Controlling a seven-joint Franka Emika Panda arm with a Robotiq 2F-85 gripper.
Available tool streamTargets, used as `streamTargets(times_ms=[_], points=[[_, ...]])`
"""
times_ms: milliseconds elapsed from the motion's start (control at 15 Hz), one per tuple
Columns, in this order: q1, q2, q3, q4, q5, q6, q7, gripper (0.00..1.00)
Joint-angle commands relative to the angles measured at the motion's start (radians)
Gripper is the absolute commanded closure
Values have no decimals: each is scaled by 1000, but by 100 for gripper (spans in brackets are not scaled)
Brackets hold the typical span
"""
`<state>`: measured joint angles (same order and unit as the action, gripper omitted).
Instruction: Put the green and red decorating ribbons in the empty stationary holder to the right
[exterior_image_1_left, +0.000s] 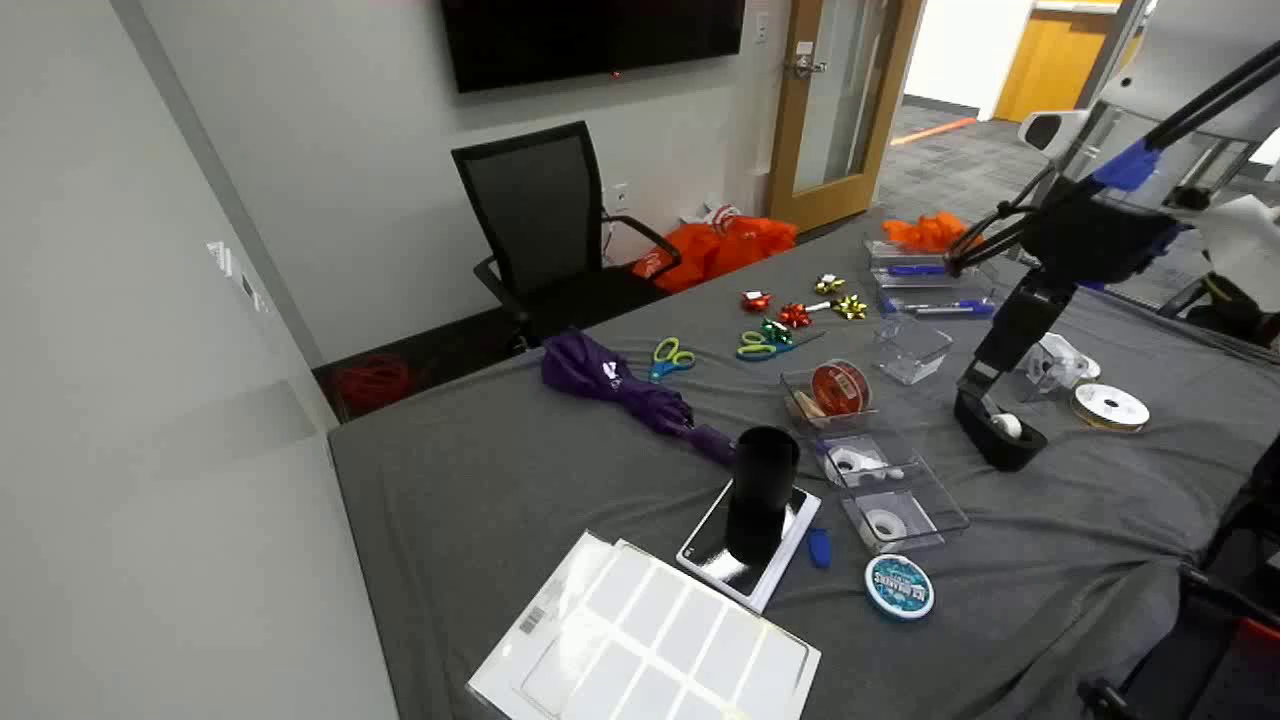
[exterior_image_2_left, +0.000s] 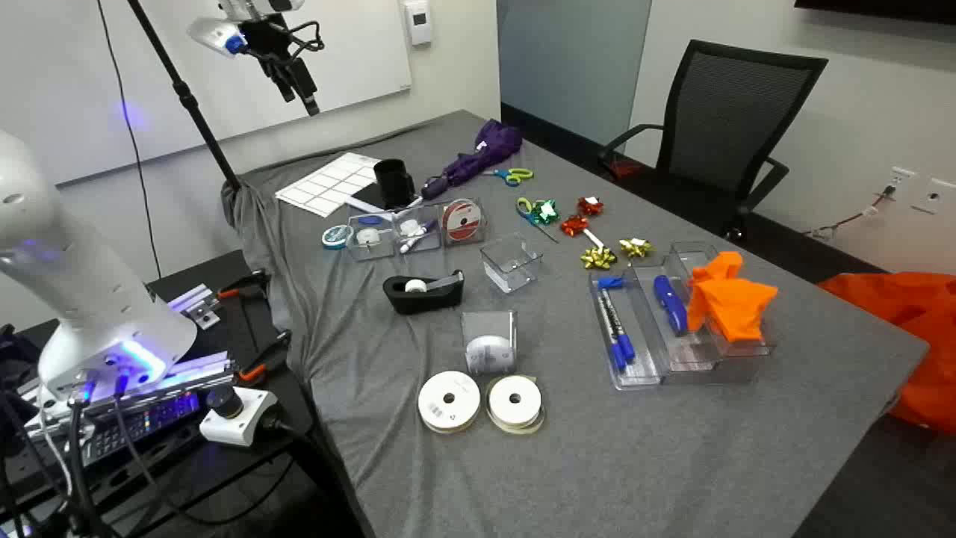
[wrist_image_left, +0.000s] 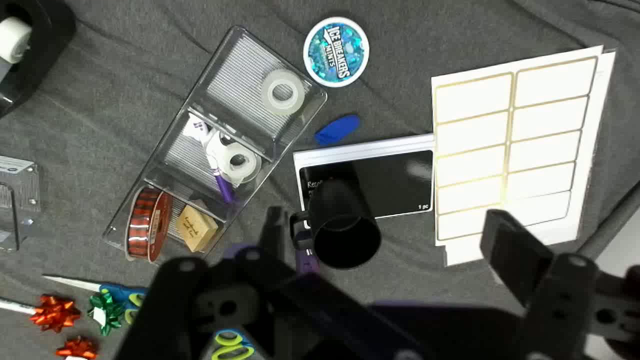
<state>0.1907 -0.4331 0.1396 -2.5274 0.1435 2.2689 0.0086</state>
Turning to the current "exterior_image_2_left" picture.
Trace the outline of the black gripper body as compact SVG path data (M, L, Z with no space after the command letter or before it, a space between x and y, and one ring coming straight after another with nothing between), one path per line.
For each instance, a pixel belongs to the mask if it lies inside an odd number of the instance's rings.
M259 62L277 94L293 103L313 103L316 85L302 61L304 50L320 50L322 37L316 22L289 26L280 14L251 19L239 23L248 38L248 55Z

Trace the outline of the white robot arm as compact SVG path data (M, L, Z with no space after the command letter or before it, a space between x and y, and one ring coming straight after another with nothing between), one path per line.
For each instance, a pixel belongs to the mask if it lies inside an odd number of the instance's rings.
M38 355L38 384L59 402L98 396L118 378L159 384L196 342L196 325L150 297L9 133L0 133L0 272L59 319Z

